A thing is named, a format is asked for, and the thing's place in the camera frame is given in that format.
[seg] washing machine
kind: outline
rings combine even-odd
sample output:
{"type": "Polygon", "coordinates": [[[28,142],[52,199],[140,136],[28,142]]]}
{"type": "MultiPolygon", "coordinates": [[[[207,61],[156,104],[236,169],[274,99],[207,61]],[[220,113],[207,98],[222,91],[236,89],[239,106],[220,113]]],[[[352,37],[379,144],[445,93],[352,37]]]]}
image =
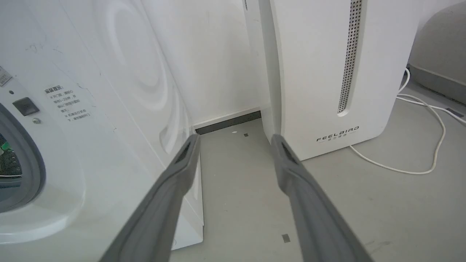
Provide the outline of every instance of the washing machine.
{"type": "MultiPolygon", "coordinates": [[[[98,261],[194,133],[140,0],[0,3],[0,256],[98,261]]],[[[203,240],[200,161],[173,249],[203,240]]]]}

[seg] green object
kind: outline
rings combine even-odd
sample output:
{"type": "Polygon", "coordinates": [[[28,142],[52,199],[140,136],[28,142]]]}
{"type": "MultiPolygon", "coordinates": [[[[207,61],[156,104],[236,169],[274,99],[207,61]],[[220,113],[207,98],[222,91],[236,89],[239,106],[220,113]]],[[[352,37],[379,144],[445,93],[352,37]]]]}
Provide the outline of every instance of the green object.
{"type": "Polygon", "coordinates": [[[8,150],[8,149],[11,149],[10,143],[8,143],[8,142],[3,143],[3,145],[1,145],[1,149],[2,149],[3,151],[6,151],[6,150],[8,150]]]}

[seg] perforated vent strip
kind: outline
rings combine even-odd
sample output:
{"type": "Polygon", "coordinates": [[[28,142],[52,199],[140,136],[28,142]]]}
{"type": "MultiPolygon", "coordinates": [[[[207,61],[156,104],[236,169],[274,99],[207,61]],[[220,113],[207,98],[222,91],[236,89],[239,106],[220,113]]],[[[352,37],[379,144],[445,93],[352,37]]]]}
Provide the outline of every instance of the perforated vent strip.
{"type": "Polygon", "coordinates": [[[356,60],[357,40],[359,37],[359,24],[361,22],[362,0],[351,0],[351,11],[348,27],[348,45],[346,46],[345,72],[343,75],[342,92],[338,113],[343,112],[348,104],[351,81],[353,80],[354,64],[356,60]]]}

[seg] white power cord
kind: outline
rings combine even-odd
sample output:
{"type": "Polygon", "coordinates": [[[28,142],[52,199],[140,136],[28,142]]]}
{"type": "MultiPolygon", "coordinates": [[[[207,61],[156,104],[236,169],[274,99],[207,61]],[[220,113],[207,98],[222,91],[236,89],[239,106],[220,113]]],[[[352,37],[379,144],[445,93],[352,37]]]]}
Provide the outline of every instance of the white power cord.
{"type": "Polygon", "coordinates": [[[440,122],[440,125],[442,126],[442,136],[440,137],[440,140],[439,142],[437,143],[437,146],[435,147],[435,151],[434,151],[434,159],[433,159],[433,162],[432,162],[432,166],[429,170],[427,171],[424,171],[424,172],[411,172],[411,171],[406,171],[406,170],[401,170],[401,169],[396,169],[396,168],[393,168],[393,167],[389,167],[389,166],[386,166],[386,165],[382,165],[380,163],[377,163],[376,161],[373,161],[373,160],[370,160],[369,158],[363,156],[360,152],[358,152],[352,145],[350,145],[349,147],[356,153],[358,154],[358,156],[360,156],[361,158],[363,158],[364,160],[366,161],[369,161],[371,163],[373,163],[374,165],[378,165],[380,167],[383,167],[383,168],[386,168],[386,169],[389,169],[389,170],[392,170],[392,171],[396,171],[396,172],[400,172],[400,173],[405,173],[405,174],[411,174],[411,175],[424,175],[424,174],[428,174],[430,172],[432,172],[434,169],[435,169],[435,165],[437,164],[437,155],[439,153],[439,149],[440,149],[440,145],[442,144],[442,141],[443,139],[445,138],[445,133],[446,133],[446,128],[445,128],[445,125],[442,121],[442,119],[440,118],[440,116],[437,114],[437,112],[434,110],[435,109],[438,109],[438,110],[442,110],[446,113],[448,113],[449,115],[451,115],[452,117],[454,117],[456,120],[466,124],[466,121],[457,117],[455,114],[451,113],[450,111],[446,110],[445,108],[441,108],[441,107],[437,107],[437,106],[432,106],[432,105],[429,105],[427,104],[426,102],[422,101],[421,99],[417,98],[417,97],[414,97],[414,96],[411,96],[411,95],[407,95],[407,94],[400,94],[400,92],[406,87],[406,85],[408,84],[409,82],[409,79],[411,77],[411,74],[409,72],[409,70],[407,68],[404,69],[407,73],[407,78],[406,78],[406,81],[404,82],[403,86],[400,88],[400,90],[398,91],[398,96],[397,96],[397,99],[400,99],[400,100],[403,100],[403,101],[406,101],[406,102],[410,102],[410,103],[413,103],[413,104],[418,104],[418,105],[423,105],[423,106],[426,106],[428,107],[435,115],[435,117],[439,120],[440,122]],[[416,102],[416,101],[412,101],[412,100],[409,100],[409,99],[405,99],[405,98],[402,98],[402,97],[409,97],[411,99],[414,99],[414,100],[418,100],[419,102],[416,102]]]}

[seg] washing machine door opening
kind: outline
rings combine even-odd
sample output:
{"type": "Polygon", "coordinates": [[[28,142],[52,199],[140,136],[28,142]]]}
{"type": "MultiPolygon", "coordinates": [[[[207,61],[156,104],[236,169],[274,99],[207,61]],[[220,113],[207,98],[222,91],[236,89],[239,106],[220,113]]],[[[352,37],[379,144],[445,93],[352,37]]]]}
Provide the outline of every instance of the washing machine door opening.
{"type": "Polygon", "coordinates": [[[0,213],[34,199],[45,182],[39,149],[20,122],[0,104],[0,213]]]}

